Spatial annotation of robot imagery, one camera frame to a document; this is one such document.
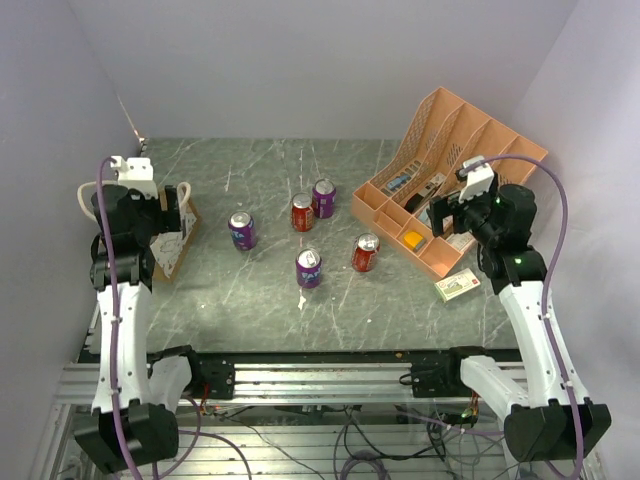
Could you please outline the purple Fanta can front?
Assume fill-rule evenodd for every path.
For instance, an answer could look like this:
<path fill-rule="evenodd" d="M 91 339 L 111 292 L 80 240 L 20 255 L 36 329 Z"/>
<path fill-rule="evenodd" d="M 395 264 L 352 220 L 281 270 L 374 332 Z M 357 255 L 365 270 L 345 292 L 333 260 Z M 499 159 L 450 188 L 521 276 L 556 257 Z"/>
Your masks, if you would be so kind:
<path fill-rule="evenodd" d="M 321 282 L 322 258 L 313 248 L 301 250 L 295 259 L 296 280 L 304 289 L 317 287 Z"/>

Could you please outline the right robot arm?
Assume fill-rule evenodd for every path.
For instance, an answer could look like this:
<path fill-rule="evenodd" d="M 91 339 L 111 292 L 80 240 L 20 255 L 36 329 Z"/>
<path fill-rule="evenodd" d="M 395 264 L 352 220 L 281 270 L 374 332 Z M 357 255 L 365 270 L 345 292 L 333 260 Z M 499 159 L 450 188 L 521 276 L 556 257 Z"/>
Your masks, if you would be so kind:
<path fill-rule="evenodd" d="M 502 423 L 506 446 L 519 462 L 583 460 L 611 425 L 609 409 L 594 403 L 570 361 L 559 331 L 550 272 L 529 244 L 536 216 L 528 188 L 491 185 L 473 198 L 460 192 L 431 199 L 435 235 L 450 217 L 457 233 L 478 243 L 479 267 L 490 280 L 514 330 L 527 385 L 521 387 L 486 354 L 444 367 L 442 387 L 479 394 Z"/>

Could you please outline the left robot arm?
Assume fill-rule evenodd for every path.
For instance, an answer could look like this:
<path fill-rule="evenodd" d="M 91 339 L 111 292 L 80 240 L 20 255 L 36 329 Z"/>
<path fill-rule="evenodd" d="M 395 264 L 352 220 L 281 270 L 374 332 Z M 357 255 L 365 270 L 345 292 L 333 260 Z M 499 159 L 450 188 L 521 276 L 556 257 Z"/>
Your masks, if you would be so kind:
<path fill-rule="evenodd" d="M 90 280 L 101 317 L 100 366 L 89 417 L 74 426 L 83 451 L 105 474 L 129 472 L 175 456 L 175 417 L 182 397 L 203 387 L 189 345 L 147 351 L 156 265 L 151 245 L 182 227 L 187 185 L 158 191 L 153 183 L 106 181 L 81 209 L 99 228 Z"/>

